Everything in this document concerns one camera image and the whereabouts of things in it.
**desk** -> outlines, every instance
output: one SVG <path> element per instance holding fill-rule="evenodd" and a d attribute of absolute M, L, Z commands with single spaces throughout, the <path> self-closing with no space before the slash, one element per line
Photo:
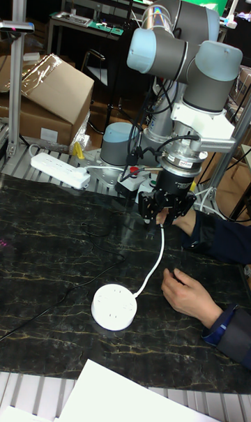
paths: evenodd
<path fill-rule="evenodd" d="M 59 37 L 56 45 L 56 54 L 60 55 L 61 49 L 61 40 L 62 40 L 62 28 L 70 28 L 78 31 L 83 31 L 85 33 L 94 34 L 96 36 L 101 36 L 103 38 L 108 38 L 112 40 L 118 40 L 119 36 L 123 33 L 123 30 L 116 31 L 113 29 L 110 33 L 110 29 L 106 29 L 104 26 L 97 26 L 95 22 L 90 23 L 88 27 L 84 27 L 80 24 L 75 24 L 73 21 L 64 19 L 63 17 L 56 17 L 56 15 L 51 16 L 48 32 L 48 44 L 47 44 L 47 54 L 52 53 L 52 39 L 54 33 L 54 27 L 59 27 Z"/>
<path fill-rule="evenodd" d="M 0 190 L 1 335 L 74 290 L 58 308 L 1 342 L 0 371 L 77 379 L 90 358 L 144 386 L 249 393 L 250 371 L 201 339 L 201 324 L 172 310 L 160 285 L 165 266 L 198 278 L 224 307 L 239 302 L 251 311 L 241 270 L 181 250 L 179 230 L 166 230 L 165 255 L 137 299 L 131 326 L 102 330 L 90 305 L 96 290 L 119 283 L 139 289 L 160 250 L 160 230 L 147 232 L 125 199 L 76 192 L 52 184 L 9 177 Z M 108 234 L 91 239 L 93 234 Z"/>
<path fill-rule="evenodd" d="M 243 152 L 243 154 L 246 154 L 249 151 L 249 149 L 251 149 L 251 146 L 248 146 L 246 144 L 241 145 L 241 151 Z M 248 169 L 251 172 L 251 151 L 245 157 L 245 162 L 247 163 Z M 243 210 L 244 206 L 247 207 L 248 214 L 251 217 L 250 197 L 251 197 L 251 182 L 248 185 L 247 189 L 244 191 L 240 200 L 238 201 L 238 204 L 235 206 L 234 210 L 230 214 L 231 219 L 237 219 L 240 212 Z"/>

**wrist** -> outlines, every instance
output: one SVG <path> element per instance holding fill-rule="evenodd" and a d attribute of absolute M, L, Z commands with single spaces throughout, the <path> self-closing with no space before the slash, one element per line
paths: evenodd
<path fill-rule="evenodd" d="M 199 319 L 203 326 L 210 329 L 222 313 L 223 310 L 214 303 L 214 306 L 206 313 L 206 315 L 203 315 L 203 317 Z"/>

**red button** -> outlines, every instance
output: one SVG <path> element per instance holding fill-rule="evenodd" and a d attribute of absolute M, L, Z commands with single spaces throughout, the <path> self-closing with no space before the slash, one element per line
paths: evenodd
<path fill-rule="evenodd" d="M 136 166 L 131 166 L 130 167 L 130 173 L 134 174 L 135 177 L 137 176 L 137 172 L 139 171 L 139 168 L 137 168 Z"/>

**white cable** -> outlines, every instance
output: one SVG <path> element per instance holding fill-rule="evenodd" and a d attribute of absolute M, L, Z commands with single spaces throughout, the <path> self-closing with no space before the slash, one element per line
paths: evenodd
<path fill-rule="evenodd" d="M 200 204 L 200 208 L 199 208 L 199 210 L 200 211 L 203 211 L 203 207 L 204 207 L 204 203 L 205 203 L 205 201 L 206 201 L 206 198 L 208 197 L 208 195 L 210 194 L 210 192 L 212 191 L 212 189 L 213 189 L 213 187 L 211 186 L 207 191 L 206 191 L 206 194 L 204 195 L 204 197 L 203 197 L 203 199 L 202 199 L 202 201 L 201 201 L 201 204 Z"/>
<path fill-rule="evenodd" d="M 149 271 L 149 274 L 146 276 L 146 278 L 145 278 L 142 286 L 140 287 L 140 289 L 136 293 L 133 294 L 133 296 L 135 298 L 137 298 L 141 294 L 141 292 L 144 290 L 150 276 L 152 276 L 153 272 L 157 269 L 157 267 L 158 267 L 158 265 L 159 265 L 159 263 L 162 259 L 164 248 L 165 248 L 165 233 L 164 233 L 164 227 L 163 227 L 162 224 L 160 224 L 160 231 L 161 231 L 161 248 L 160 248 L 159 257 L 158 257 L 156 263 L 154 264 L 153 268 Z"/>
<path fill-rule="evenodd" d="M 29 146 L 29 155 L 32 158 L 32 157 L 34 157 L 34 154 L 32 154 L 31 148 L 38 148 L 38 149 L 40 149 L 40 146 L 38 146 L 38 144 L 30 144 L 30 146 Z"/>
<path fill-rule="evenodd" d="M 221 214 L 219 211 L 214 210 L 213 208 L 211 208 L 210 206 L 204 205 L 204 208 L 206 208 L 207 210 L 210 210 L 212 212 L 214 212 L 215 214 L 218 214 L 222 219 L 227 220 L 223 214 Z"/>
<path fill-rule="evenodd" d="M 196 197 L 197 197 L 197 196 L 200 196 L 201 194 L 206 193 L 206 191 L 208 191 L 208 189 L 209 189 L 209 188 L 207 188 L 206 190 L 200 191 L 199 193 L 196 193 L 196 194 L 195 194 L 195 195 L 196 195 Z"/>
<path fill-rule="evenodd" d="M 95 165 L 91 165 L 91 166 L 83 166 L 84 168 L 86 168 L 87 170 L 89 168 L 97 168 L 97 169 L 115 169 L 116 171 L 123 171 L 123 168 L 118 168 L 117 166 L 95 166 Z"/>

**white paper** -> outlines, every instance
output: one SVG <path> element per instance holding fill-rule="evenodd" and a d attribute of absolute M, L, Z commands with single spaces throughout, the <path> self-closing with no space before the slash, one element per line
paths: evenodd
<path fill-rule="evenodd" d="M 0 422 L 49 422 L 42 417 L 34 416 L 22 409 L 7 407 L 0 417 Z"/>
<path fill-rule="evenodd" d="M 59 422 L 213 422 L 125 377 L 86 362 Z"/>
<path fill-rule="evenodd" d="M 58 132 L 56 130 L 41 128 L 40 138 L 47 140 L 48 142 L 57 142 Z"/>

